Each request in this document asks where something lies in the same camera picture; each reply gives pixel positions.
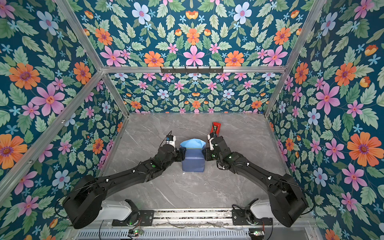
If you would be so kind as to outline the red tape dispenser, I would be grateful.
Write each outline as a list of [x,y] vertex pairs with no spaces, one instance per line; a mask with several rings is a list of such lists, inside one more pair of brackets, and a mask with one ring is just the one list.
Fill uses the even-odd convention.
[[220,134],[221,124],[217,122],[212,123],[210,135],[217,137]]

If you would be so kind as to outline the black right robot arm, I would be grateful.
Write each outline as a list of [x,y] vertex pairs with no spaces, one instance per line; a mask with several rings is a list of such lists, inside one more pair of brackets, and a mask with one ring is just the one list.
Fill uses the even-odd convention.
[[291,227],[309,207],[308,201],[294,178],[269,172],[227,146],[222,136],[208,137],[206,160],[216,161],[219,169],[245,177],[259,186],[269,197],[270,213],[285,227]]

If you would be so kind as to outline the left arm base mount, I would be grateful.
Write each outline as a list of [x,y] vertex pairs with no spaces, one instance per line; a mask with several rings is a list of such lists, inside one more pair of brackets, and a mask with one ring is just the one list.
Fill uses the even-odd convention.
[[132,200],[126,199],[124,202],[131,212],[122,220],[113,220],[112,226],[114,227],[149,227],[154,220],[154,210],[139,210]]

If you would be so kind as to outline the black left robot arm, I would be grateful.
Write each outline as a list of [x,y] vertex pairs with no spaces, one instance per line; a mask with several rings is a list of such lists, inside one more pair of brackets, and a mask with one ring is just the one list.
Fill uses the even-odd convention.
[[136,167],[105,177],[95,178],[87,175],[81,178],[63,201],[63,207],[73,227],[81,229],[88,226],[96,220],[105,199],[161,176],[174,162],[182,162],[185,153],[186,148],[177,149],[165,144],[153,158],[140,162]]

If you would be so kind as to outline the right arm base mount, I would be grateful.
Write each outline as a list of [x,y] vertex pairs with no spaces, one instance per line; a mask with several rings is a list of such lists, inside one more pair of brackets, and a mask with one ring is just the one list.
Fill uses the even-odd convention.
[[232,204],[232,220],[235,226],[271,226],[273,217],[269,200],[254,199],[245,207]]

